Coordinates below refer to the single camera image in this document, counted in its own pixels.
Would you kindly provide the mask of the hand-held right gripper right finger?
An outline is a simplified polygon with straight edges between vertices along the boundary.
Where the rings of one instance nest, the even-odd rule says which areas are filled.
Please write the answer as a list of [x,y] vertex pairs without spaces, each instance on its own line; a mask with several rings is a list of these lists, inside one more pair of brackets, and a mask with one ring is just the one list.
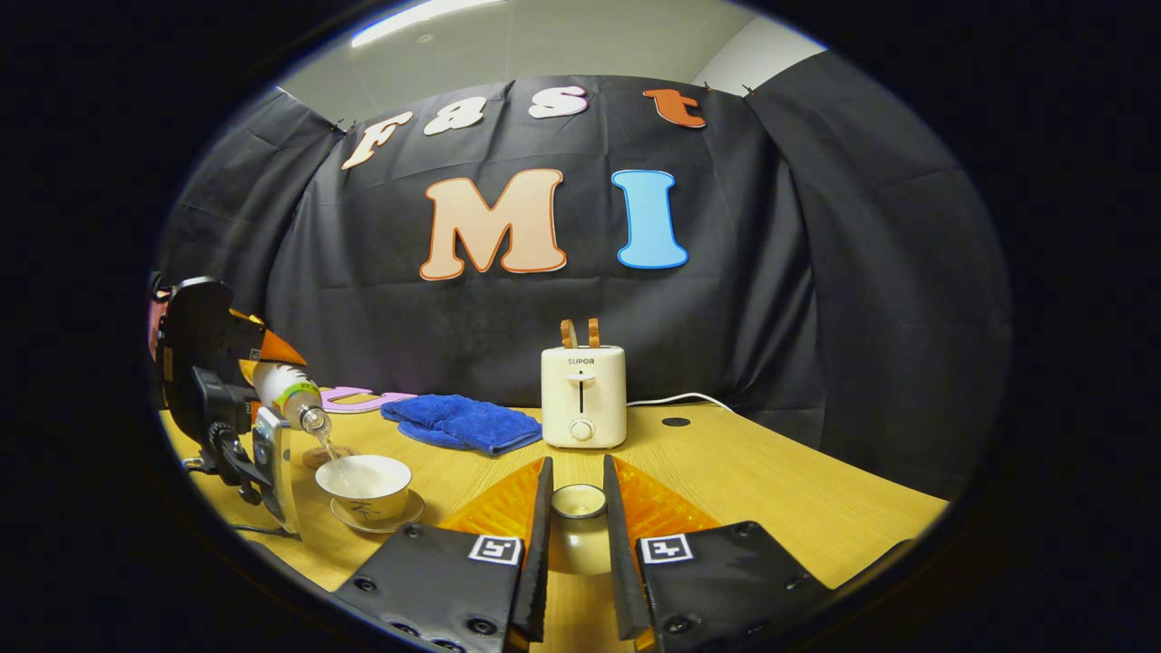
[[831,594],[757,521],[715,521],[615,455],[604,491],[619,637],[639,652],[760,648]]

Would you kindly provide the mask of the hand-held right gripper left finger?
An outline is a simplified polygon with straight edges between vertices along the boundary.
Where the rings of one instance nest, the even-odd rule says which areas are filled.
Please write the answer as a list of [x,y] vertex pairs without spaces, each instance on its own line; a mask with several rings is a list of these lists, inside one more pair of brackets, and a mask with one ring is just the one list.
[[421,650],[527,650],[545,637],[551,491],[543,455],[444,523],[403,524],[337,588],[337,602]]

